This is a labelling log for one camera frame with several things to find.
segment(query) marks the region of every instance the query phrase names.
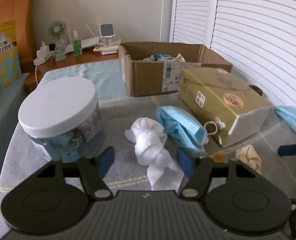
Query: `ribbed gray surface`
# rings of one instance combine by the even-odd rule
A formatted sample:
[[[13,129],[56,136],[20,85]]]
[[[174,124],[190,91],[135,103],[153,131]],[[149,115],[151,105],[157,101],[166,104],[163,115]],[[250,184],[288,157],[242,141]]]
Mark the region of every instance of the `ribbed gray surface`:
[[[209,0],[177,0],[173,41],[203,43]]]
[[[296,107],[296,0],[218,0],[211,48],[273,104]]]
[[[4,240],[286,240],[283,233],[242,237],[214,225],[196,202],[179,200],[172,191],[120,191],[110,201],[97,202],[75,227],[51,236],[24,236],[10,232]]]

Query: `gift bag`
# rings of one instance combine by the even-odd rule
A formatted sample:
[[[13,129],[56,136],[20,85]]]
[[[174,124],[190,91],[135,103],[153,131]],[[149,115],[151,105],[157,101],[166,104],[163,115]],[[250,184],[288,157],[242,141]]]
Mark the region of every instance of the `gift bag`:
[[[0,89],[11,84],[21,75],[15,21],[0,24]]]

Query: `transparent container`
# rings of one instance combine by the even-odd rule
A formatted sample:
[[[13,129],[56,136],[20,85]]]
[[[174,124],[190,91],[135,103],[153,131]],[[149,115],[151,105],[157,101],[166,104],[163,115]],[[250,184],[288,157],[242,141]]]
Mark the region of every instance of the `transparent container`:
[[[96,89],[85,78],[65,77],[37,87],[22,103],[18,119],[47,161],[96,156],[104,143]]]

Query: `round black disc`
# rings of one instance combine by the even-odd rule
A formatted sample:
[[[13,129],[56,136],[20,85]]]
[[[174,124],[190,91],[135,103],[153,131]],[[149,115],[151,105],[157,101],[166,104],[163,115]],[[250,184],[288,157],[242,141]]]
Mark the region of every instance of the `round black disc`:
[[[262,187],[226,183],[214,188],[205,199],[205,208],[223,227],[243,233],[267,233],[282,227],[291,212],[291,203],[275,186]]]
[[[33,235],[65,230],[78,223],[87,208],[87,196],[69,184],[51,188],[39,186],[29,191],[14,189],[1,203],[8,225]]]

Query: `wooden headboard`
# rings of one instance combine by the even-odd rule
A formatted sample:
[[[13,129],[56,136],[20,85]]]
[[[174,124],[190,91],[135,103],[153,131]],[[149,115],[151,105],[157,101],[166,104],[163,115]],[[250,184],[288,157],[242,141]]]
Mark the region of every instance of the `wooden headboard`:
[[[0,23],[15,20],[21,72],[33,72],[36,43],[31,17],[33,0],[0,0]]]

